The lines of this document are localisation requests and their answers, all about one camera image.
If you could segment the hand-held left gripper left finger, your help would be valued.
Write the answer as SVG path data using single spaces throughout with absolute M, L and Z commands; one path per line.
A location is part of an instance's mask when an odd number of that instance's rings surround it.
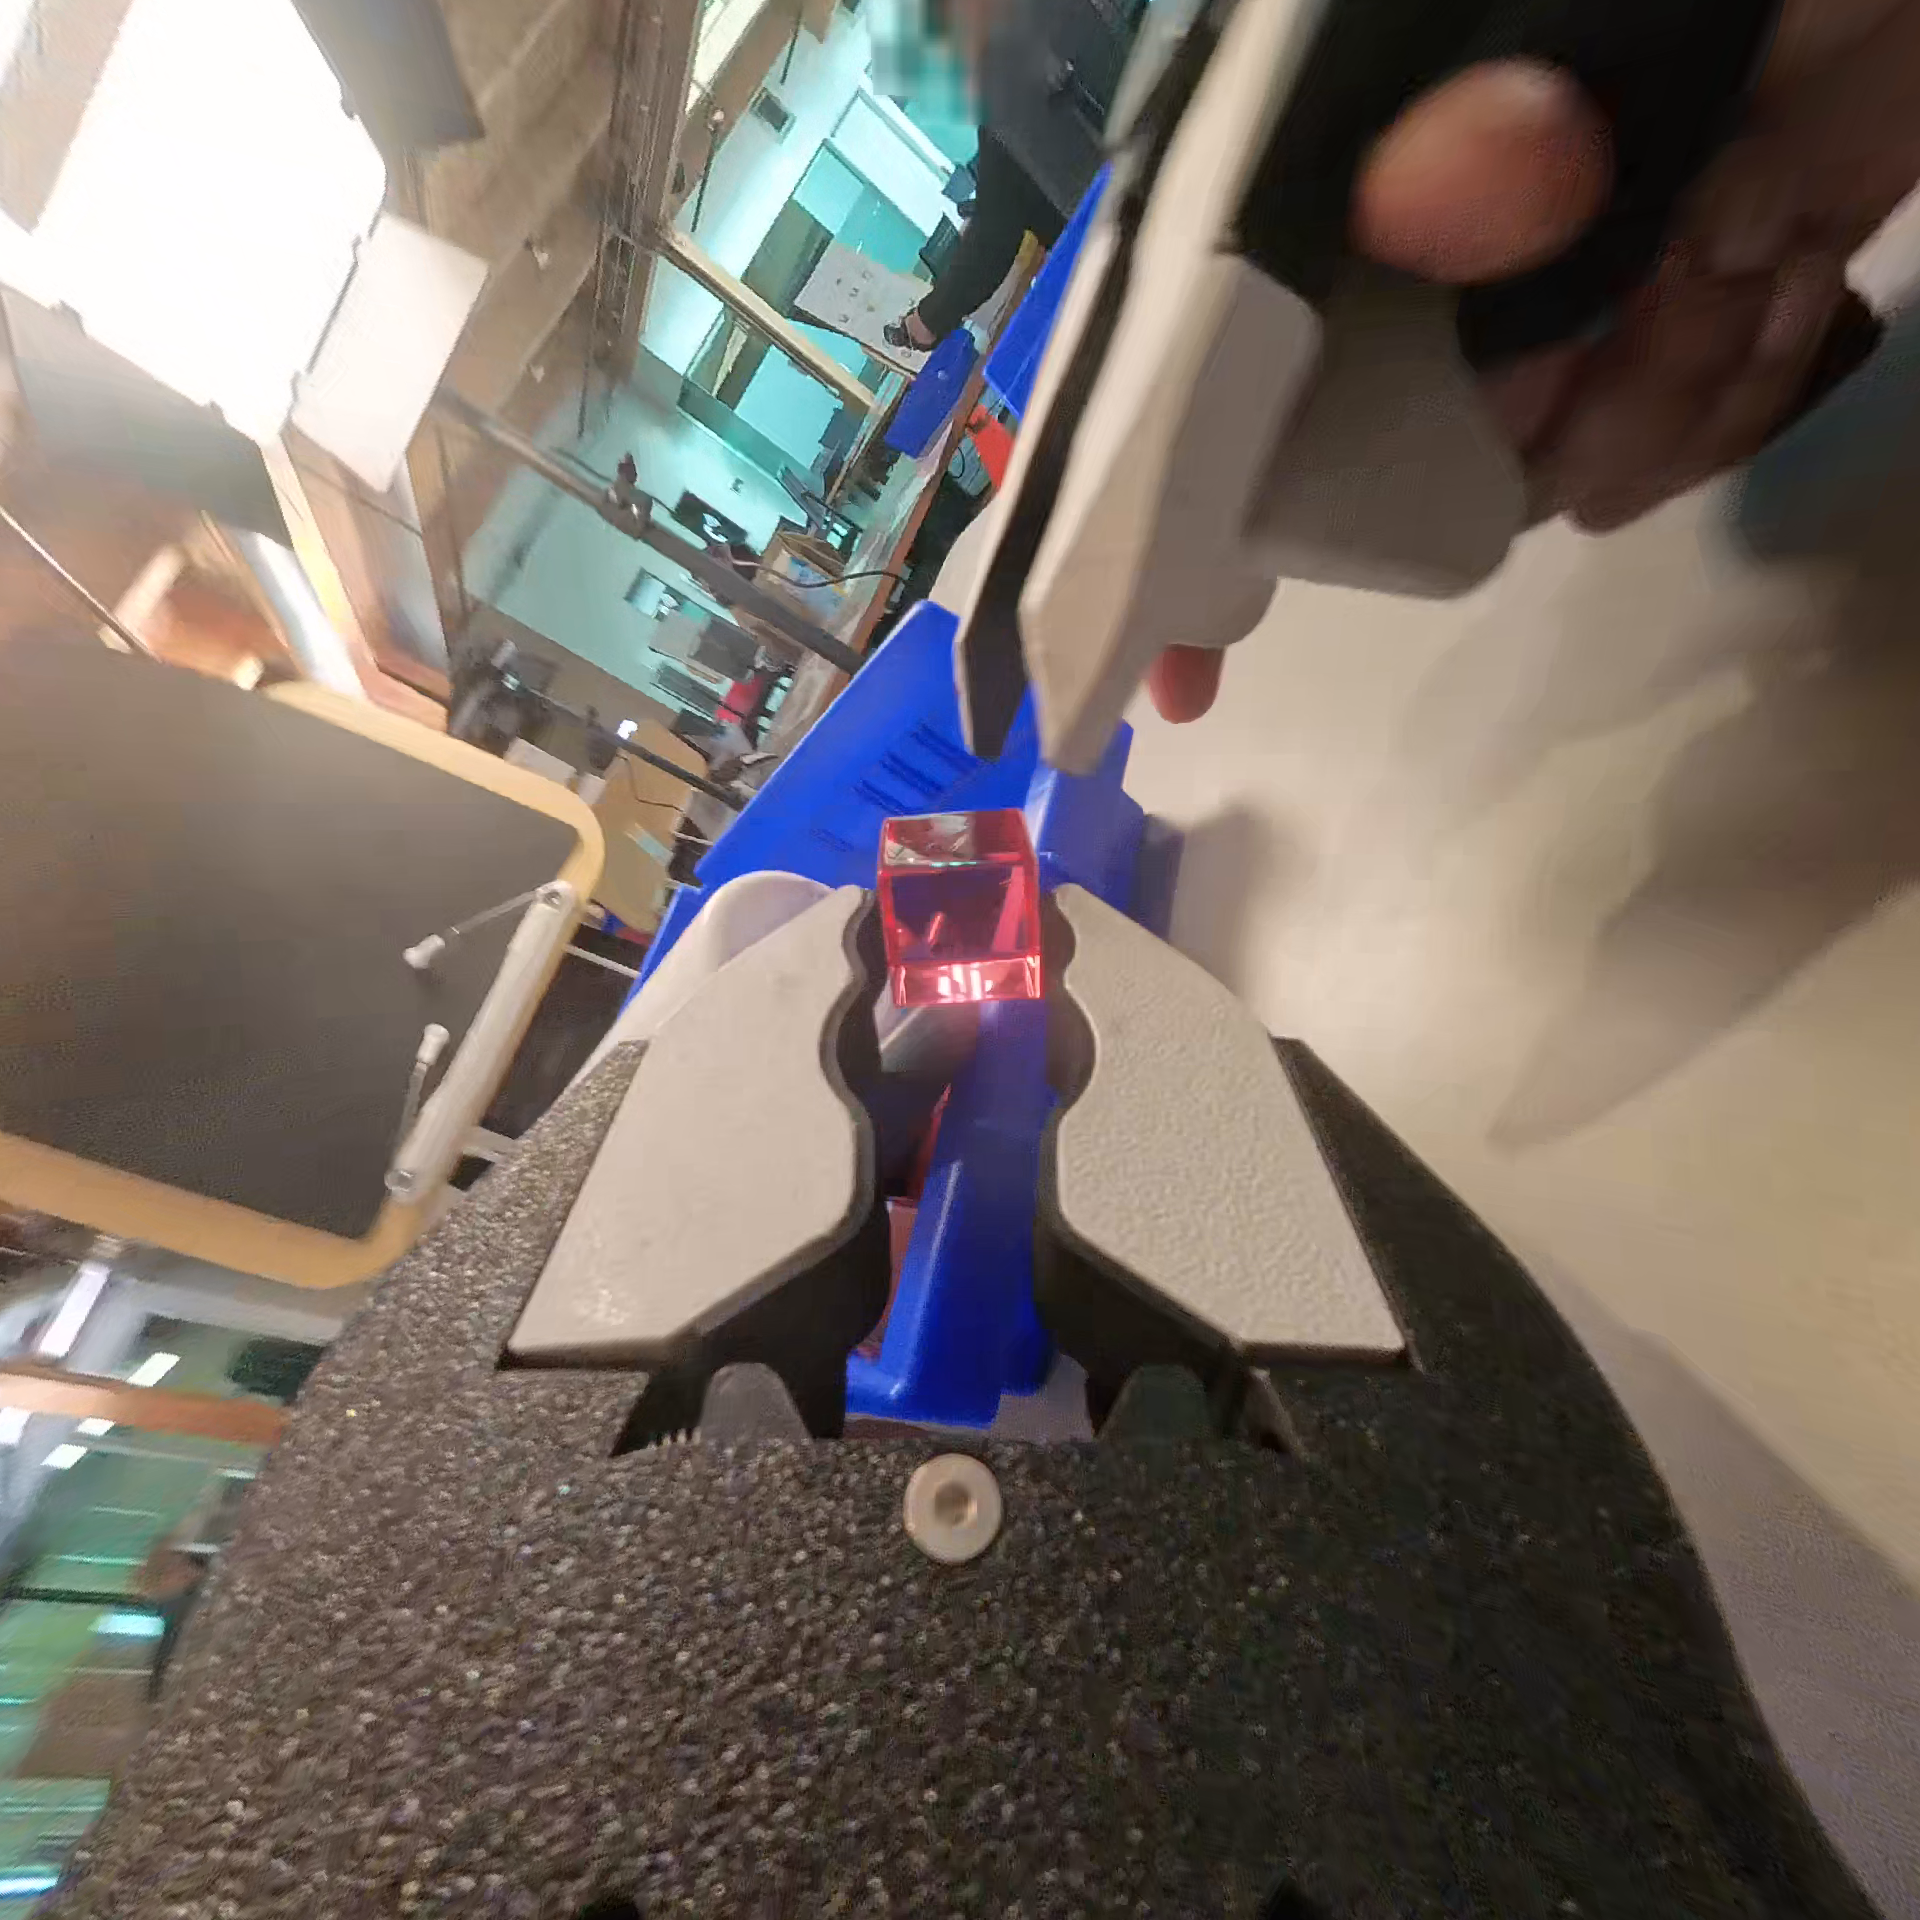
M 743 1326 L 878 1220 L 878 1119 L 845 1047 L 878 1047 L 859 954 L 878 896 L 807 891 L 645 1015 L 633 1080 L 509 1326 L 525 1367 L 676 1367 Z

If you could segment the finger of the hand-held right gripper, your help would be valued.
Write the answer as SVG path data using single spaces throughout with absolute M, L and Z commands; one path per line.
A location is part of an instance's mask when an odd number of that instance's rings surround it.
M 988 8 L 971 37 L 976 130 L 995 130 L 1046 193 L 1087 205 L 1102 167 L 1114 167 L 955 626 L 955 691 L 976 752 L 995 752 L 1033 703 L 1046 752 L 1087 762 L 1087 748 L 1067 748 L 1061 665 L 1046 665 L 1038 633 L 1038 563 L 1046 538 L 1067 532 L 1067 455 L 1126 308 L 1145 193 L 1211 52 L 1218 8 Z
M 1260 463 L 1313 374 L 1323 310 L 1248 236 L 1260 147 L 1330 8 L 1256 0 L 1154 31 L 1162 89 L 1120 110 L 1107 205 L 1038 374 L 1046 487 L 1025 565 L 1025 678 L 1054 766 L 1093 766 L 1145 675 L 1241 642 Z

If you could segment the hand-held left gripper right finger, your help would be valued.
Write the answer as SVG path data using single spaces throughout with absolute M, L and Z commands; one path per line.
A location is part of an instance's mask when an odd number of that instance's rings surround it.
M 1398 1367 L 1407 1322 L 1256 1009 L 1074 881 L 1054 891 L 1054 924 L 1054 1343 L 1087 1367 Z

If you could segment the blue plastic bin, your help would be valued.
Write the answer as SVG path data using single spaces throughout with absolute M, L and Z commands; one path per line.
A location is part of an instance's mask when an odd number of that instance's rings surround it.
M 1003 323 L 1003 337 L 988 353 L 988 385 L 995 385 L 1003 419 L 1033 412 L 1038 358 L 1054 341 L 1054 323 L 1061 323 L 1087 231 L 1093 231 L 1093 217 L 1107 205 L 1107 181 L 1114 181 L 1114 167 L 1102 167 L 1102 181 L 1087 186 L 1074 217 L 1061 226 L 1061 236 L 1046 247 L 1033 289 L 1014 301 L 1014 310 Z
M 1038 881 L 1087 881 L 1114 913 L 1164 932 L 1178 833 L 1154 830 L 1126 793 L 1120 728 L 1102 780 L 1038 762 L 1033 703 L 1009 748 L 976 762 L 955 706 L 955 615 L 911 604 L 821 728 L 773 766 L 693 881 L 663 905 L 631 999 L 656 999 L 690 932 L 717 932 L 717 896 L 751 905 L 751 875 L 878 881 L 888 815 L 1025 808 Z M 1054 1343 L 1033 1306 L 1033 1207 L 1046 1139 L 1046 1009 L 988 1009 L 971 1062 L 928 1159 L 923 1225 L 878 1358 L 845 1367 L 851 1422 L 995 1424 L 1003 1400 L 1038 1400 Z

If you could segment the red translucent cube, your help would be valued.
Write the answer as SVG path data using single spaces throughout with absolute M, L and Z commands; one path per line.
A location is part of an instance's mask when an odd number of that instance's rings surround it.
M 878 913 L 894 1009 L 1046 994 L 1038 855 L 1025 808 L 888 815 Z

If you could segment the person's right hand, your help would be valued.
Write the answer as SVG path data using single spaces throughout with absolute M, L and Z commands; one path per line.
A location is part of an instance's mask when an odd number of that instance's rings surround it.
M 1920 8 L 1782 8 L 1743 135 L 1675 212 L 1657 279 L 1592 341 L 1489 374 L 1536 516 L 1623 532 L 1747 463 L 1805 398 L 1853 257 L 1920 181 Z M 1489 60 L 1376 135 L 1351 257 L 1430 285 L 1501 285 L 1579 247 L 1612 186 L 1596 104 Z

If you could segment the white plastic cup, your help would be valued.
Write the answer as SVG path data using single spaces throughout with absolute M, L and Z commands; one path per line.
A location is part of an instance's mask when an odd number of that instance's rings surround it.
M 818 913 L 827 881 L 807 875 L 736 875 L 681 939 L 654 960 L 654 978 L 611 1015 L 605 1047 L 645 1047 L 713 974 Z

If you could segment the white light bar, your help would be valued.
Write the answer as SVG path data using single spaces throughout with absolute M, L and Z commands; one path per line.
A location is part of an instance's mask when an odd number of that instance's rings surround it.
M 515 1067 L 515 1047 L 561 974 L 561 945 L 580 921 L 580 891 L 537 881 L 537 891 L 525 891 L 497 913 L 473 913 L 465 924 L 440 924 L 401 945 L 401 960 L 421 978 L 437 978 L 437 960 L 450 960 L 465 932 L 504 924 L 509 913 L 515 913 L 515 932 L 509 932 L 504 974 L 497 974 L 486 999 L 473 1009 L 465 1039 L 450 1039 L 450 1024 L 421 1031 L 421 1062 L 401 1080 L 401 1130 L 393 1130 L 393 1159 L 391 1159 L 393 1201 L 429 1201 L 450 1180 L 450 1165 L 465 1159 L 481 1111 L 497 1106 L 504 1078 Z

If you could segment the white sign board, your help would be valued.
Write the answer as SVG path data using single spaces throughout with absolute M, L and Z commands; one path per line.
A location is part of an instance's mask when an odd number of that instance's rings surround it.
M 928 279 L 885 269 L 859 247 L 827 236 L 795 310 L 840 328 L 867 353 L 888 353 L 888 328 L 928 301 Z

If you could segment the black board wooden rim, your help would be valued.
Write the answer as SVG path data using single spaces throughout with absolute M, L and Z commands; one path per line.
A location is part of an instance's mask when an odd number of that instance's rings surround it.
M 326 689 L 18 633 L 0 675 L 0 1197 L 116 1239 L 363 1288 L 421 1031 L 465 1039 L 515 913 L 605 875 L 598 815 Z

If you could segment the LED light panel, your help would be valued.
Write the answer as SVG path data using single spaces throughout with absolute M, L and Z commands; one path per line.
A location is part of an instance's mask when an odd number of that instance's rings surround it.
M 287 538 L 310 433 L 391 495 L 486 262 L 393 212 L 481 139 L 450 8 L 5 8 L 5 353 L 35 439 Z

